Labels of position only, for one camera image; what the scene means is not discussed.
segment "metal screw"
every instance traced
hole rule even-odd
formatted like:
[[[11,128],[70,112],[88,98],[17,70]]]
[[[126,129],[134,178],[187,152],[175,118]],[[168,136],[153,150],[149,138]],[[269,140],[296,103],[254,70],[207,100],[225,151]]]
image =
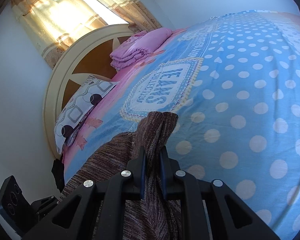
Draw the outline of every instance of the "metal screw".
[[[179,171],[176,171],[176,175],[178,177],[184,177],[186,175],[186,173],[184,171],[182,171],[182,170],[179,170]]]
[[[93,185],[93,181],[90,180],[90,179],[88,179],[88,180],[86,180],[86,181],[83,183],[83,185],[84,185],[85,187],[91,187],[91,186]]]
[[[215,179],[213,181],[213,185],[215,185],[216,187],[221,187],[223,185],[223,182],[220,179]]]
[[[123,172],[121,172],[121,175],[123,177],[129,177],[131,175],[131,171],[123,171]]]

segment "headboard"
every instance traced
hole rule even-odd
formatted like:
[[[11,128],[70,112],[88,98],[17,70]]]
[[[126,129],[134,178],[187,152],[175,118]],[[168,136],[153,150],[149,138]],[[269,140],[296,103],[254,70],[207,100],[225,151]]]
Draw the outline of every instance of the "headboard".
[[[52,71],[43,100],[43,129],[54,157],[57,153],[54,125],[61,110],[88,75],[110,80],[117,73],[109,54],[134,33],[128,24],[108,25],[94,30],[66,50]]]

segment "brown knit fabric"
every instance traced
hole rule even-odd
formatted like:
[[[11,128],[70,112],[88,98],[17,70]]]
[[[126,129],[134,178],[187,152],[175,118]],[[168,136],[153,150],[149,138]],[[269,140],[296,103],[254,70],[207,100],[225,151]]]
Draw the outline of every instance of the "brown knit fabric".
[[[146,152],[146,185],[143,201],[126,201],[123,239],[181,239],[181,210],[178,201],[164,201],[160,182],[159,151],[172,133],[178,116],[150,112],[135,132],[116,135],[86,161],[65,186],[61,199],[87,179],[95,182],[110,179],[125,170],[131,159],[138,157],[140,146]]]

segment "black mount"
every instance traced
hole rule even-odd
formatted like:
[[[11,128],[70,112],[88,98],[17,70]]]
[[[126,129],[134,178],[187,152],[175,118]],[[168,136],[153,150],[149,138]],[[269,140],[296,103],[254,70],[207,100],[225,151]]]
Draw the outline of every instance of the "black mount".
[[[280,240],[221,180],[201,181],[180,170],[178,162],[168,158],[166,147],[160,152],[160,163],[164,199],[181,203],[183,240],[209,240],[210,236],[214,240]],[[125,200],[144,197],[143,147],[126,169],[103,182],[85,181],[39,223],[24,231],[22,239],[91,240],[102,200],[94,239],[122,239]]]

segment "bed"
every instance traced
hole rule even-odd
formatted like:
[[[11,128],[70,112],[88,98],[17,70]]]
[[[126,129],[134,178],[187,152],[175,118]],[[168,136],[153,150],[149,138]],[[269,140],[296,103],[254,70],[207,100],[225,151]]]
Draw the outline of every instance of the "bed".
[[[134,131],[150,111],[178,114],[170,158],[197,179],[221,179],[282,240],[300,230],[300,17],[244,11],[175,31],[123,69],[109,54],[133,33],[88,33],[58,61],[44,101],[51,152],[63,106],[88,74],[117,81],[63,156],[65,182],[99,146]]]

